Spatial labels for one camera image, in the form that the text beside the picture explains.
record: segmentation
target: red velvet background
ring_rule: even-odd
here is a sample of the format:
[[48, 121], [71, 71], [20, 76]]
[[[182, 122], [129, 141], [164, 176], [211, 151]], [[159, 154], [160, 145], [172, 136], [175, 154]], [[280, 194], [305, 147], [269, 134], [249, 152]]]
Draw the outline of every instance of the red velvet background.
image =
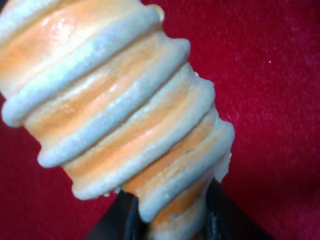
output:
[[[319, 240], [319, 2], [144, 2], [163, 7], [169, 36], [191, 41], [195, 71], [234, 124], [226, 191], [277, 239]], [[114, 196], [77, 200], [60, 168], [38, 165], [39, 149], [0, 123], [0, 239], [81, 239]]]

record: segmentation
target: red fabric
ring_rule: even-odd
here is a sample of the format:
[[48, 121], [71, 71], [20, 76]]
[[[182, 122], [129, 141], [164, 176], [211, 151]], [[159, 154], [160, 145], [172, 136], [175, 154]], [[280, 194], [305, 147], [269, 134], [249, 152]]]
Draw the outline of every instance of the red fabric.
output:
[[[226, 191], [277, 239], [320, 239], [319, 3], [144, 2], [163, 7], [169, 36], [191, 41], [195, 71], [214, 81], [220, 115], [234, 124]], [[0, 239], [81, 239], [114, 196], [77, 200], [62, 169], [38, 165], [39, 150], [0, 123]]]

